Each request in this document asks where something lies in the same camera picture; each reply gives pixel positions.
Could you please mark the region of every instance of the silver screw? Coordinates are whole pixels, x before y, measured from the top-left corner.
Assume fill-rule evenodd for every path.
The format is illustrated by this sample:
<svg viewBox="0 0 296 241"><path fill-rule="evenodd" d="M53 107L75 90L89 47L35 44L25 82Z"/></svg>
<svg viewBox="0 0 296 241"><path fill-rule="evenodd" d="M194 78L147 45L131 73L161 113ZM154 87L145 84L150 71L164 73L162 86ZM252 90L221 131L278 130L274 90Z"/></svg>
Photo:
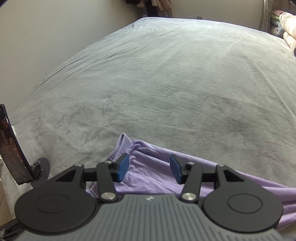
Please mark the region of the silver screw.
<svg viewBox="0 0 296 241"><path fill-rule="evenodd" d="M187 201L192 201L196 199L196 195L191 192L186 192L182 194L182 198Z"/></svg>
<svg viewBox="0 0 296 241"><path fill-rule="evenodd" d="M101 195L101 198L105 200L113 200L114 198L116 198L116 195L113 192L104 192Z"/></svg>

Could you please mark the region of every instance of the curtain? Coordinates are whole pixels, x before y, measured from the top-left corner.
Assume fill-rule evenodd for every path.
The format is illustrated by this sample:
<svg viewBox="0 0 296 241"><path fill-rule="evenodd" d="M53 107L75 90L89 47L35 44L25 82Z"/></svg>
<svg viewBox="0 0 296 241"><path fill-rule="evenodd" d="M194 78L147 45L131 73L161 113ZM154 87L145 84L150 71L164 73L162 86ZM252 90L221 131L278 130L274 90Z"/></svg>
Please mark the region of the curtain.
<svg viewBox="0 0 296 241"><path fill-rule="evenodd" d="M263 12L259 30L270 33L270 15L272 10L283 10L296 15L296 7L290 0L263 0Z"/></svg>

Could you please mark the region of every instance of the black circular disc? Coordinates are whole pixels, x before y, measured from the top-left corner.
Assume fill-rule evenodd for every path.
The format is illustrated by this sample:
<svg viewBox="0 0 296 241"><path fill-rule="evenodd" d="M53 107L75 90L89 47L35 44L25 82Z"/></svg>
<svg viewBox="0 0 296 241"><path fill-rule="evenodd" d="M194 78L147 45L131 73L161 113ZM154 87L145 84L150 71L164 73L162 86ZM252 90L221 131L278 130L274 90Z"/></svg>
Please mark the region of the black circular disc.
<svg viewBox="0 0 296 241"><path fill-rule="evenodd" d="M239 233L275 228L283 211L271 192L245 182L230 182L214 190L204 199L202 209L214 223Z"/></svg>
<svg viewBox="0 0 296 241"><path fill-rule="evenodd" d="M50 182L22 195L15 204L18 221L43 234L74 230L95 211L95 201L71 183Z"/></svg>
<svg viewBox="0 0 296 241"><path fill-rule="evenodd" d="M238 213L255 213L262 208L262 201L250 194L236 194L228 199L228 206Z"/></svg>

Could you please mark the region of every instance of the blue gripper pad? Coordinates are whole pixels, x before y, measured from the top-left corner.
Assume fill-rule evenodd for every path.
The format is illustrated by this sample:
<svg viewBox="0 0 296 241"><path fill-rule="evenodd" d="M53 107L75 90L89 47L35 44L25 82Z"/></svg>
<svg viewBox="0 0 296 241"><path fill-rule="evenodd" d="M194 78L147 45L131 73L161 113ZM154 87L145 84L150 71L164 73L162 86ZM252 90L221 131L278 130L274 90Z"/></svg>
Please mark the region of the blue gripper pad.
<svg viewBox="0 0 296 241"><path fill-rule="evenodd" d="M116 161L118 163L117 182L122 182L129 168L129 155L123 154Z"/></svg>
<svg viewBox="0 0 296 241"><path fill-rule="evenodd" d="M170 169L179 184L183 184L181 181L182 174L181 174L181 166L178 164L178 162L175 160L173 155L170 156Z"/></svg>

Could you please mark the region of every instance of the pink pillow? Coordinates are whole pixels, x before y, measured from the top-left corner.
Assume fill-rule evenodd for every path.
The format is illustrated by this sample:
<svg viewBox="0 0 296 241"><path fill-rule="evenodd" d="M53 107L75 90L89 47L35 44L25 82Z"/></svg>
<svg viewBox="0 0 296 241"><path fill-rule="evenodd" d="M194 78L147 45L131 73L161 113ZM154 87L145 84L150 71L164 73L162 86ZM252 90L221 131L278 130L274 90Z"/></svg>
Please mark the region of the pink pillow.
<svg viewBox="0 0 296 241"><path fill-rule="evenodd" d="M282 11L282 10L272 10L271 13L277 15L277 16L280 16L282 13L284 13L285 11Z"/></svg>

